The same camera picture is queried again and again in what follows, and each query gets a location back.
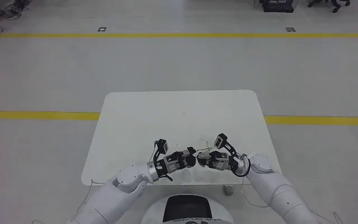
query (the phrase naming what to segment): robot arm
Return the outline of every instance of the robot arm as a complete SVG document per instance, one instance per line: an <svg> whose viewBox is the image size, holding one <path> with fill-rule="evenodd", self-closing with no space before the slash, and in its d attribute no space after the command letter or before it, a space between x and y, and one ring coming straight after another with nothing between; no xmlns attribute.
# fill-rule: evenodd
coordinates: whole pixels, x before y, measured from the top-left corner
<svg viewBox="0 0 358 224"><path fill-rule="evenodd" d="M166 154L168 145L164 139L155 145L158 149L152 162L120 170L90 196L83 209L67 224L113 224L140 196L147 183L152 184L159 178L172 180L168 174L196 163L192 155L196 151L191 147L158 160L160 154Z"/></svg>
<svg viewBox="0 0 358 224"><path fill-rule="evenodd" d="M238 154L224 134L218 135L214 146L226 148L230 156L218 151L199 153L197 159L201 166L231 170L236 176L246 176L262 200L287 224L318 224L292 183L272 170L267 157L253 154L248 158L245 154Z"/></svg>

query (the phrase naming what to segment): yellow floor line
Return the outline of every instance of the yellow floor line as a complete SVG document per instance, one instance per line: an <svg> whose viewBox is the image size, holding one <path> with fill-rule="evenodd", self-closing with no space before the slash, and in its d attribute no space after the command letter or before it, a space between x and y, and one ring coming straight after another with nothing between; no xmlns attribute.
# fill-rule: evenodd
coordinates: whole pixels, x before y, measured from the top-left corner
<svg viewBox="0 0 358 224"><path fill-rule="evenodd" d="M358 34L329 33L137 33L137 34L17 34L3 33L0 38L358 38Z"/></svg>
<svg viewBox="0 0 358 224"><path fill-rule="evenodd" d="M358 125L356 116L265 116L266 124Z"/></svg>
<svg viewBox="0 0 358 224"><path fill-rule="evenodd" d="M96 112L0 111L0 119L98 120ZM266 124L282 125L358 125L356 116L265 116Z"/></svg>
<svg viewBox="0 0 358 224"><path fill-rule="evenodd" d="M98 120L100 113L59 111L0 111L0 119Z"/></svg>

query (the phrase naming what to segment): white table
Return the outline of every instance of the white table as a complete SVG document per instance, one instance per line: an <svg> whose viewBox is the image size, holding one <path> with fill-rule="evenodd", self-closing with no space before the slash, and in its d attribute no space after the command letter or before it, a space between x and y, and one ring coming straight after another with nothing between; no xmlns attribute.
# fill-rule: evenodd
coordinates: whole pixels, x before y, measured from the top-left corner
<svg viewBox="0 0 358 224"><path fill-rule="evenodd" d="M207 148L206 142L211 147L220 133L228 136L239 153L267 156L274 170L281 172L257 96L251 90L113 92L105 98L82 183L90 185L91 179L105 182L120 169L148 162L154 141L160 138L168 141L169 155L189 146ZM173 182L161 179L155 185L242 182L230 171L198 164L170 176Z"/></svg>

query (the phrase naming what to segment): gray floor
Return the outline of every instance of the gray floor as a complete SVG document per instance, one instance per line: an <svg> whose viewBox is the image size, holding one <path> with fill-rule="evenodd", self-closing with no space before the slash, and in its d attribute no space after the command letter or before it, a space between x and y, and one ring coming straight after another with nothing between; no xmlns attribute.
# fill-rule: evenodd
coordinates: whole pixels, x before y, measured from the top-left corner
<svg viewBox="0 0 358 224"><path fill-rule="evenodd" d="M292 14L251 1L42 0L5 32L357 33L357 4L337 14L301 1ZM100 111L115 91L250 89L265 115L358 116L357 39L0 39L0 110ZM0 120L0 223L65 223L87 193L81 173L96 122ZM283 173L310 208L356 223L358 127L268 126ZM239 223L282 223L219 186L146 188L120 223L173 193L200 193ZM250 186L252 202L262 203Z"/></svg>

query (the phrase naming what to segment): chair leg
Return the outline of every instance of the chair leg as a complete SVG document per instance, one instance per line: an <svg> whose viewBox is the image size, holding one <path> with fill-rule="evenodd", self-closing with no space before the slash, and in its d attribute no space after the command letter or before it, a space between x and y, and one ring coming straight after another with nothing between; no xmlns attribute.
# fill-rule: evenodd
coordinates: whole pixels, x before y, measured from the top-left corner
<svg viewBox="0 0 358 224"><path fill-rule="evenodd" d="M331 0L332 4L335 6L335 9L332 11L333 13L338 12L338 10L341 8L341 5L337 3L337 0Z"/></svg>
<svg viewBox="0 0 358 224"><path fill-rule="evenodd" d="M322 0L313 0L310 4L308 4L308 8L311 8L314 4L321 2Z"/></svg>

